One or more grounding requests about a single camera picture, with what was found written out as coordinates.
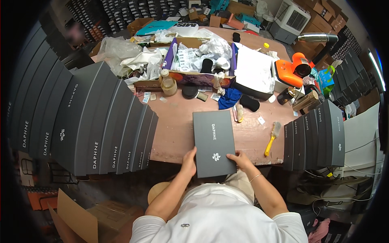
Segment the fluorescent light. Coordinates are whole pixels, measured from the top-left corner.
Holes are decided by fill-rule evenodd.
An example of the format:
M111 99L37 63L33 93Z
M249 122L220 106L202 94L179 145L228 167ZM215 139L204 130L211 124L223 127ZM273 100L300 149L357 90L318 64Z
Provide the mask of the fluorescent light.
M382 83L382 88L384 89L384 91L386 91L384 79L383 79L383 77L382 77L382 74L381 74L380 69L378 68L377 62L375 61L375 59L374 59L374 57L373 57L372 52L369 52L369 57L370 57L371 61L374 63L375 69L377 69L378 76L380 76L381 83Z

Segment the blue cloth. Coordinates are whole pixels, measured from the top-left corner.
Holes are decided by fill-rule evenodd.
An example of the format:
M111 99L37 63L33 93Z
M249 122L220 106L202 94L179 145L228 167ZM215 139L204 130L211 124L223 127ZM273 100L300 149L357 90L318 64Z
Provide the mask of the blue cloth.
M224 96L219 99L219 110L228 109L233 107L240 99L242 92L234 88L227 88Z

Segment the wooden stool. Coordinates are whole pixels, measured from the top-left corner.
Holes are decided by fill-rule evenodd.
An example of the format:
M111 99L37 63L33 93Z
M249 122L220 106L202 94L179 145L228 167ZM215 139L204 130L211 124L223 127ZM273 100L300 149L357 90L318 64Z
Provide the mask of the wooden stool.
M149 203L149 205L154 200L154 198L156 198L168 185L170 185L170 182L160 182L160 183L154 185L149 190L149 194L147 196L147 202ZM178 209L180 209L182 198L184 197L184 194L185 193L182 194L180 201L178 202L178 204L175 206L174 210L172 211L172 213L168 217L168 220L172 219L174 216L177 215L177 212L178 212Z

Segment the yellow brush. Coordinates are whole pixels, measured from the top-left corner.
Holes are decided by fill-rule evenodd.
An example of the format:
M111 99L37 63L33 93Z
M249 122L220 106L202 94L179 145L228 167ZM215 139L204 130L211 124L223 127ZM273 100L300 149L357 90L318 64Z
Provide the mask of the yellow brush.
M274 127L272 131L272 138L270 139L270 142L268 143L266 150L265 150L265 156L269 156L270 148L272 147L273 140L278 137L278 134L280 134L281 130L281 123L274 122Z

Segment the black round container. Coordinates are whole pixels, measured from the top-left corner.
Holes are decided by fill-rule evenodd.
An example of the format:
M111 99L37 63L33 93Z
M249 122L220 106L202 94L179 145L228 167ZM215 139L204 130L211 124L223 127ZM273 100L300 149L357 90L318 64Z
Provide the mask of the black round container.
M291 100L294 96L296 95L296 90L294 87L288 87L284 89L278 96L277 96L277 101L280 104L285 104L289 100Z

